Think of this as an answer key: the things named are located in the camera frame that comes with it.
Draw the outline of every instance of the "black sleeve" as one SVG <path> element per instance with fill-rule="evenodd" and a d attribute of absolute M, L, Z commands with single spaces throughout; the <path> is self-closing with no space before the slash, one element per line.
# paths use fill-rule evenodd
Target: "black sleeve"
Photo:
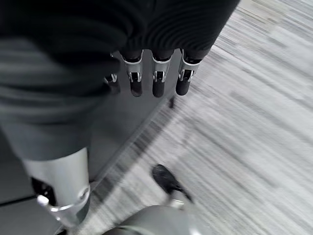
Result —
<path fill-rule="evenodd" d="M 103 78 L 119 69 L 110 53 L 148 22 L 153 5 L 139 2 L 1 2 L 0 124 L 19 158 L 60 158 L 89 144 Z"/>

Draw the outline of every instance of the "striped carpet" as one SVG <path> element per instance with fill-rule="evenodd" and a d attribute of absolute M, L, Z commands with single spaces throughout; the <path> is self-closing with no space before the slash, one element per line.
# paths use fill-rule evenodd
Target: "striped carpet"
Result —
<path fill-rule="evenodd" d="M 77 235 L 165 195 L 163 163 L 214 235 L 313 234 L 313 0 L 243 0 L 186 96 L 164 105 L 93 194 Z"/>

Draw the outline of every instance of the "black rubber fingertip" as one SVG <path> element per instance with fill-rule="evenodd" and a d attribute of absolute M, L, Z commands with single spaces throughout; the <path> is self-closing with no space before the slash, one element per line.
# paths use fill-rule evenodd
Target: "black rubber fingertip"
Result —
<path fill-rule="evenodd" d="M 153 86 L 152 86 L 152 94 L 155 97 L 161 97 L 164 94 L 164 87 L 165 87 L 165 82 L 161 82 L 161 81 L 153 81 Z"/>
<path fill-rule="evenodd" d="M 188 82 L 187 80 L 180 81 L 178 79 L 177 83 L 176 83 L 176 93 L 178 95 L 185 95 L 185 94 L 187 94 L 187 92 L 189 90 L 189 85 L 190 85 L 190 82 Z"/>
<path fill-rule="evenodd" d="M 132 95 L 135 97 L 139 97 L 142 95 L 142 86 L 141 86 L 141 82 L 131 82 L 131 92 Z"/>

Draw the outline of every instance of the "floor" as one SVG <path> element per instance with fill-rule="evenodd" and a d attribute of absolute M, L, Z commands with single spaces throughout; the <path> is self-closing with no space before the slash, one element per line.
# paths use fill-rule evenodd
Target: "floor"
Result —
<path fill-rule="evenodd" d="M 213 235 L 313 234 L 313 0 L 243 0 L 191 89 L 164 105 L 93 194 L 76 235 L 165 195 L 170 168 Z"/>

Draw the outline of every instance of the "gray object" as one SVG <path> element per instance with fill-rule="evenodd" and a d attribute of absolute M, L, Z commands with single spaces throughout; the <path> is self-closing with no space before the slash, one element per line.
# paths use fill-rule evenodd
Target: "gray object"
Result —
<path fill-rule="evenodd" d="M 159 177 L 167 179 L 157 182 L 163 189 L 169 182 L 175 184 L 174 178 L 169 180 L 164 173 Z M 146 207 L 104 235 L 209 235 L 195 205 L 180 190 L 173 190 L 165 205 Z"/>
<path fill-rule="evenodd" d="M 23 160 L 23 164 L 39 205 L 66 227 L 77 226 L 85 219 L 90 195 L 86 148 L 63 158 Z"/>

